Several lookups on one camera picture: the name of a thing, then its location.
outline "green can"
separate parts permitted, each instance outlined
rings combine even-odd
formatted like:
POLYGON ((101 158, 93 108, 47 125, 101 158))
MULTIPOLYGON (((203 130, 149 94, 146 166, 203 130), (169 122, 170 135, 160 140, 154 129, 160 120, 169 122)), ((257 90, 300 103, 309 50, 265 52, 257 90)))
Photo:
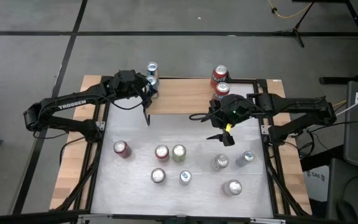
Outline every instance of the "green can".
POLYGON ((182 162, 186 157, 186 148, 180 144, 176 145, 172 149, 172 158, 175 162, 182 162))

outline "concrete floor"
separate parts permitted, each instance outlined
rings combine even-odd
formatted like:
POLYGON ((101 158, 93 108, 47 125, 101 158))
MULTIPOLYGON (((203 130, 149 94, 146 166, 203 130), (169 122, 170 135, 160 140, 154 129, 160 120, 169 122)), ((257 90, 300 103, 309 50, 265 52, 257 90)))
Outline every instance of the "concrete floor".
MULTIPOLYGON (((274 1, 288 15, 306 3, 274 1)), ((352 1, 358 13, 358 0, 352 1)), ((0 30, 73 29, 80 0, 0 0, 0 30)), ((299 16, 279 19, 267 0, 200 1, 89 1, 80 26, 83 31, 214 30, 275 31, 293 27, 299 16)), ((343 4, 316 3, 300 31, 344 31, 357 28, 343 4)), ((77 37, 60 95, 78 91, 83 75, 112 75, 119 69, 145 72, 158 62, 161 76, 209 77, 224 64, 236 78, 283 80, 287 97, 326 95, 337 103, 345 86, 322 86, 320 76, 351 77, 358 73, 358 38, 283 37, 77 37)), ((7 214, 33 143, 22 112, 50 96, 68 37, 0 36, 0 215, 7 214)), ((72 117, 73 111, 61 116, 72 117)), ((343 141, 343 127, 319 132, 327 147, 343 141)), ((49 131, 48 135, 58 133, 49 131)), ((49 208, 58 173, 58 154, 67 137, 45 142, 24 212, 49 208)), ((299 138, 298 145, 309 140, 299 138)))

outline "yellow cable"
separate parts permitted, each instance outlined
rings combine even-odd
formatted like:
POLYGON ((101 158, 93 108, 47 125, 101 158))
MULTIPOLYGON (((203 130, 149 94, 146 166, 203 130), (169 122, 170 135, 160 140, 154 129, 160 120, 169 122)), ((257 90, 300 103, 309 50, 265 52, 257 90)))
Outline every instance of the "yellow cable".
POLYGON ((346 103, 346 100, 342 100, 341 102, 334 104, 333 107, 334 107, 334 106, 339 106, 339 105, 341 105, 341 104, 343 104, 343 103, 346 103))
MULTIPOLYGON (((272 2, 271 2, 270 0, 268 0, 268 3, 270 4, 270 7, 273 9, 274 6, 273 6, 272 2)), ((290 16, 282 16, 282 15, 280 15, 280 14, 277 12, 277 10, 274 10, 274 13, 276 13, 276 15, 277 15, 278 17, 282 18, 282 19, 289 19, 289 18, 294 17, 294 16, 298 15, 299 13, 301 13, 301 12, 307 10, 307 9, 309 8, 309 6, 311 6, 311 3, 308 4, 304 9, 302 9, 302 10, 300 10, 299 12, 295 13, 294 15, 290 15, 290 16)))

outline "soda can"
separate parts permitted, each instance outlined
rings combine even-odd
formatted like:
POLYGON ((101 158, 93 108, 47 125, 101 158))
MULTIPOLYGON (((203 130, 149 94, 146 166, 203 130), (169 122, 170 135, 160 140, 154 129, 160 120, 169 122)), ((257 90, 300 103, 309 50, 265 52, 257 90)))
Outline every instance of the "soda can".
POLYGON ((190 183, 190 180, 191 180, 191 173, 190 172, 184 170, 184 171, 182 171, 180 173, 179 182, 182 185, 188 185, 190 183))
POLYGON ((152 75, 148 75, 146 76, 147 81, 149 81, 149 84, 147 84, 147 91, 150 92, 152 95, 153 99, 157 99, 158 98, 158 85, 157 85, 157 79, 152 76, 152 75))
POLYGON ((227 68, 223 65, 218 65, 213 71, 212 71, 212 77, 210 81, 210 85, 212 88, 215 88, 216 84, 220 82, 226 81, 227 77, 227 68))
POLYGON ((175 162, 182 162, 186 157, 186 148, 182 145, 176 145, 172 149, 172 158, 175 162))
POLYGON ((147 75, 152 75, 157 79, 157 84, 160 84, 160 76, 158 75, 158 65, 155 62, 147 64, 147 75))
POLYGON ((243 167, 254 160, 255 160, 255 154, 252 151, 246 151, 242 153, 239 158, 236 159, 236 164, 239 167, 243 167))
POLYGON ((169 149, 166 145, 159 145, 155 148, 155 156, 160 162, 167 162, 169 160, 169 149))
POLYGON ((151 178, 154 183, 161 184, 161 183, 165 182, 165 179, 167 178, 167 176, 165 175, 165 172, 163 169, 156 168, 152 171, 151 178))
POLYGON ((223 184, 222 189, 227 196, 234 196, 241 194, 242 186, 238 180, 229 180, 223 184))
POLYGON ((229 158, 225 154, 218 154, 211 161, 211 167, 215 171, 220 171, 229 165, 229 158))
POLYGON ((224 96, 229 94, 229 91, 230 91, 229 85, 227 83, 220 82, 216 84, 212 99, 221 101, 224 96))
POLYGON ((114 143, 114 152, 122 158, 128 158, 132 153, 132 149, 128 146, 126 142, 118 141, 114 143))

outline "wooden platform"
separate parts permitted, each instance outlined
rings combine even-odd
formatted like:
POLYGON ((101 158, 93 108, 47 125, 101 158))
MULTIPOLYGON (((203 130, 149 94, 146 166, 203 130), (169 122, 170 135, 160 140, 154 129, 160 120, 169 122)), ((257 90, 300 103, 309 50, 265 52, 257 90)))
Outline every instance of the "wooden platform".
MULTIPOLYGON (((84 91, 89 88, 89 86, 99 83, 100 80, 100 75, 85 75, 80 90, 84 91)), ((209 106, 208 101, 212 98, 213 92, 213 89, 209 86, 209 79, 161 79, 160 81, 160 96, 158 99, 153 100, 153 104, 147 110, 148 114, 190 114, 207 112, 209 106)), ((285 97, 281 80, 267 80, 267 86, 269 93, 276 93, 281 97, 285 97)), ((73 119, 80 121, 91 119, 93 111, 93 105, 79 106, 75 109, 73 119)), ((287 113, 280 113, 276 115, 273 120, 276 125, 283 125, 290 121, 290 116, 287 113)), ((70 133, 68 141, 80 136, 79 133, 70 133)), ((296 144, 293 138, 288 138, 286 141, 296 144)), ((85 147, 86 142, 84 140, 67 146, 63 155, 63 161, 57 177, 50 208, 58 207, 78 183, 85 147)), ((311 214, 298 151, 293 146, 287 144, 279 148, 286 186, 302 208, 311 214)), ((88 186, 85 187, 80 208, 85 207, 87 189, 88 186)), ((283 214, 281 194, 277 186, 275 191, 279 213, 283 214)))

